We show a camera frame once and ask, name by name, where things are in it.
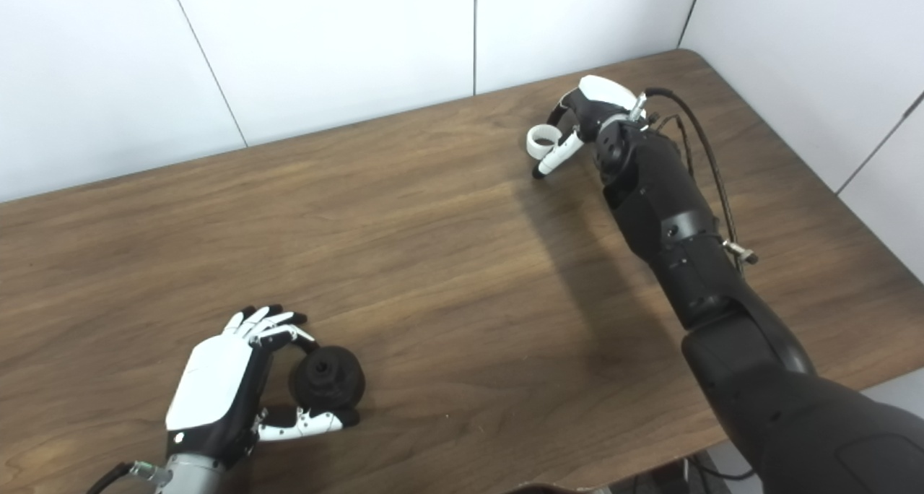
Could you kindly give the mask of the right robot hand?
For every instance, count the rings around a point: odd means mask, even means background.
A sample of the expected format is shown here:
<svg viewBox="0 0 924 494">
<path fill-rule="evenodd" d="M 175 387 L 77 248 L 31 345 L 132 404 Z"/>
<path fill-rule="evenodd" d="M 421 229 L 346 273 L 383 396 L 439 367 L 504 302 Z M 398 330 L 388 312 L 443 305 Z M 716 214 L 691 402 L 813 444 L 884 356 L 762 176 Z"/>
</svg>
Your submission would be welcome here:
<svg viewBox="0 0 924 494">
<path fill-rule="evenodd" d="M 532 177 L 542 179 L 585 145 L 614 145 L 623 124 L 648 126 L 647 97 L 606 77 L 581 77 L 577 87 L 558 99 L 544 124 L 527 132 L 527 153 L 537 161 Z"/>
</svg>

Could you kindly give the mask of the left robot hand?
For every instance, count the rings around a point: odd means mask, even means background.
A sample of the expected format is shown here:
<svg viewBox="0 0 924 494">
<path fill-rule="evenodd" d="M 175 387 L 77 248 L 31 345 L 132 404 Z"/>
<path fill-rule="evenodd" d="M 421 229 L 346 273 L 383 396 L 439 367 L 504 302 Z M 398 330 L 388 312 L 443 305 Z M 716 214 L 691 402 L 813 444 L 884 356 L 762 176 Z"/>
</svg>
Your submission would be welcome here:
<svg viewBox="0 0 924 494">
<path fill-rule="evenodd" d="M 229 469 L 257 443 L 309 438 L 359 424 L 366 378 L 359 358 L 323 346 L 303 313 L 245 307 L 188 357 L 166 412 L 166 457 L 194 455 Z M 261 402 L 278 350 L 303 352 L 288 376 L 291 405 Z"/>
</svg>

